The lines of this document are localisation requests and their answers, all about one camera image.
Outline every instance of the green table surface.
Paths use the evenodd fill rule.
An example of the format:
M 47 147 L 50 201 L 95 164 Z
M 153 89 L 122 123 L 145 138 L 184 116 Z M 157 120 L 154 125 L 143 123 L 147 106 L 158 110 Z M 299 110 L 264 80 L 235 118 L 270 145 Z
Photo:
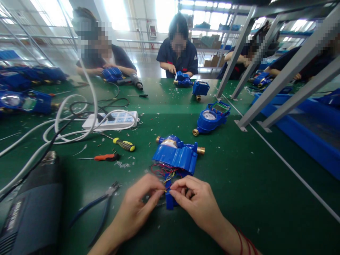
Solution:
M 238 226 L 264 254 L 339 254 L 340 224 L 301 183 L 264 140 L 248 127 L 241 132 L 234 120 L 240 114 L 231 109 L 225 125 L 208 135 L 194 137 L 199 113 L 208 103 L 216 101 L 214 94 L 218 80 L 207 80 L 210 90 L 196 102 L 192 89 L 177 89 L 170 79 L 142 79 L 148 98 L 128 97 L 130 104 L 124 110 L 137 111 L 140 117 L 134 130 L 107 131 L 136 145 L 134 152 L 126 152 L 108 138 L 91 134 L 80 142 L 54 145 L 53 150 L 61 159 L 64 180 L 64 197 L 59 232 L 59 254 L 86 254 L 87 247 L 96 232 L 104 203 L 90 209 L 72 229 L 68 224 L 79 210 L 101 196 L 114 182 L 122 187 L 113 197 L 106 226 L 115 217 L 126 190 L 148 172 L 155 153 L 157 136 L 176 135 L 185 143 L 198 142 L 205 147 L 205 155 L 199 155 L 195 177 L 211 184 L 216 200 L 224 216 Z M 93 79 L 98 100 L 113 97 L 117 90 L 101 79 Z M 229 81 L 224 95 L 230 95 L 237 85 Z M 138 94 L 134 86 L 120 87 L 119 97 Z M 58 93 L 72 90 L 92 102 L 89 86 L 74 88 L 71 83 L 41 86 L 37 90 Z M 53 102 L 62 100 L 71 93 L 57 96 Z M 251 90 L 244 89 L 238 101 L 231 103 L 244 114 L 253 100 Z M 25 133 L 49 116 L 22 113 L 1 120 L 1 137 L 21 131 Z M 256 123 L 264 120 L 259 115 L 252 123 L 255 129 L 282 155 L 282 157 L 306 180 L 306 182 L 337 213 L 340 213 L 340 186 L 326 170 L 317 164 L 299 146 L 275 126 L 267 134 Z M 81 122 L 74 122 L 65 132 L 81 130 Z M 27 160 L 44 142 L 42 134 L 48 125 L 40 128 L 1 159 L 0 187 L 5 186 L 22 169 Z M 0 142 L 0 150 L 7 148 L 22 134 Z M 121 154 L 120 168 L 115 162 L 77 160 L 99 154 L 112 153 L 116 148 Z M 11 201 L 4 200 L 0 206 L 0 223 L 3 224 Z M 206 233 L 200 230 L 191 217 L 180 207 L 173 211 L 164 206 L 156 208 L 146 225 L 131 240 L 124 243 L 119 254 L 224 254 Z

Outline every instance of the hand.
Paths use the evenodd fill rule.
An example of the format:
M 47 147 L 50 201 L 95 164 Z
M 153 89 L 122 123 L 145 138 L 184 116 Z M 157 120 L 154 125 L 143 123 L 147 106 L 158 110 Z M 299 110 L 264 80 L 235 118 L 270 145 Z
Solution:
M 301 78 L 302 78 L 302 76 L 299 73 L 294 76 L 294 80 L 301 80 Z
M 118 66 L 114 64 L 110 64 L 110 63 L 104 65 L 104 68 L 109 68 L 109 67 L 118 67 Z
M 186 210 L 196 224 L 213 238 L 222 229 L 225 218 L 215 200 L 209 183 L 187 175 L 170 187 L 170 194 Z
M 248 67 L 249 66 L 249 64 L 251 63 L 251 60 L 249 60 L 248 58 L 244 58 L 243 59 L 243 65 L 244 65 L 244 67 Z
M 92 75 L 98 75 L 98 76 L 101 76 L 102 75 L 102 72 L 103 72 L 103 68 L 95 68 L 95 69 L 92 69 Z
M 169 64 L 169 72 L 175 74 L 176 73 L 176 67 L 174 65 Z
M 151 174 L 146 174 L 127 190 L 119 211 L 110 226 L 110 228 L 115 229 L 116 233 L 119 233 L 121 242 L 133 237 L 144 225 L 164 190 L 165 187 L 160 180 Z M 144 204 L 142 198 L 147 193 L 150 193 L 150 198 Z

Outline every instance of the worker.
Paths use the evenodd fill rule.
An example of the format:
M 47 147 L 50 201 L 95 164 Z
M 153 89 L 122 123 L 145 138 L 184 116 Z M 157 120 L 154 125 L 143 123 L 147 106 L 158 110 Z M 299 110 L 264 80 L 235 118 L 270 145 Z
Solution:
M 294 80 L 299 80 L 301 82 L 308 82 L 315 75 L 317 75 L 322 69 L 324 69 L 336 55 L 340 53 L 340 34 L 334 40 L 331 40 L 323 50 L 317 54 L 299 73 L 294 76 Z M 282 69 L 288 64 L 288 62 L 293 58 L 293 56 L 301 48 L 295 47 L 290 51 L 286 52 L 280 56 L 275 62 L 268 66 L 264 72 L 270 73 L 273 77 L 279 75 Z
M 236 65 L 230 75 L 230 80 L 239 80 L 242 77 L 242 74 L 247 69 L 249 64 L 252 62 L 253 58 L 256 55 L 256 52 L 259 48 L 259 45 L 263 41 L 264 37 L 266 36 L 268 30 L 270 29 L 270 22 L 267 21 L 264 26 L 262 26 L 252 37 L 249 43 L 246 43 L 241 51 L 241 54 L 239 55 Z M 280 36 L 280 33 L 278 32 L 273 41 L 269 44 L 267 52 L 263 56 L 264 58 L 270 57 L 275 54 L 275 52 L 279 49 L 279 42 L 278 38 Z M 220 73 L 216 77 L 216 79 L 221 80 L 224 76 L 225 71 L 228 67 L 228 61 L 231 60 L 231 57 L 233 56 L 235 47 L 232 47 L 230 51 L 226 54 L 224 57 L 224 60 L 226 61 L 223 65 L 223 67 L 220 70 Z
M 170 23 L 169 37 L 160 46 L 156 58 L 167 78 L 175 78 L 178 71 L 189 77 L 198 74 L 197 50 L 188 40 L 188 35 L 187 21 L 181 13 L 177 13 Z
M 137 73 L 126 52 L 111 43 L 91 11 L 79 7 L 73 11 L 73 17 L 72 24 L 77 35 L 88 41 L 81 59 L 90 76 L 101 76 L 102 71 L 108 67 L 118 68 L 124 76 Z M 84 75 L 80 61 L 76 63 L 76 70 L 79 75 Z
M 137 234 L 145 224 L 164 190 L 164 185 L 156 176 L 143 176 L 127 190 L 115 218 L 88 255 L 116 254 L 119 246 Z M 144 204 L 142 198 L 146 194 L 150 194 L 150 198 Z M 260 254 L 254 245 L 224 218 L 208 183 L 188 175 L 172 184 L 170 194 L 227 254 Z

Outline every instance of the power strip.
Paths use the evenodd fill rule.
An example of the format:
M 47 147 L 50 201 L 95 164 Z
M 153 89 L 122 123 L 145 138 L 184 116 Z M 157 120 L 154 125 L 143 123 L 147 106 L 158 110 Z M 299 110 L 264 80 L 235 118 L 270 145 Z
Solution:
M 134 123 L 132 127 L 137 126 L 137 122 L 139 121 L 138 112 L 129 112 L 129 113 L 131 113 L 136 119 L 136 122 Z M 99 115 L 102 117 L 105 117 L 104 113 L 99 113 Z M 132 118 L 132 116 L 125 112 L 114 112 L 114 113 L 111 113 L 111 116 L 115 118 L 114 121 L 108 121 L 106 119 L 95 131 L 124 129 L 124 128 L 129 127 L 134 122 L 134 119 Z M 91 128 L 94 117 L 95 115 L 91 114 L 87 118 L 87 120 L 82 125 L 83 129 L 89 130 Z M 96 118 L 95 126 L 97 126 L 98 124 L 99 122 L 98 122 L 98 119 Z

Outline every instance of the pliers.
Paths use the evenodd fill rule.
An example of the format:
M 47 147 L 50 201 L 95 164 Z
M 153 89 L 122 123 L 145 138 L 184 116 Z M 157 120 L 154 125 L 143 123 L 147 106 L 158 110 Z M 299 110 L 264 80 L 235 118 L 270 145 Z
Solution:
M 104 213 L 102 216 L 102 220 L 100 222 L 100 226 L 99 229 L 97 230 L 96 234 L 94 235 L 94 237 L 92 238 L 89 247 L 92 247 L 95 242 L 97 241 L 100 233 L 102 232 L 104 223 L 106 221 L 108 212 L 109 212 L 109 207 L 110 207 L 110 200 L 112 197 L 112 194 L 119 188 L 119 182 L 114 182 L 109 189 L 105 192 L 105 194 L 99 198 L 97 198 L 96 200 L 90 202 L 88 205 L 84 206 L 83 208 L 79 209 L 78 213 L 75 215 L 75 217 L 73 218 L 73 220 L 70 223 L 70 228 L 74 225 L 74 223 L 77 221 L 77 219 L 80 218 L 80 216 L 82 216 L 87 210 L 89 210 L 91 207 L 95 206 L 96 204 L 100 203 L 101 201 L 106 200 L 105 203 L 105 207 L 104 207 Z

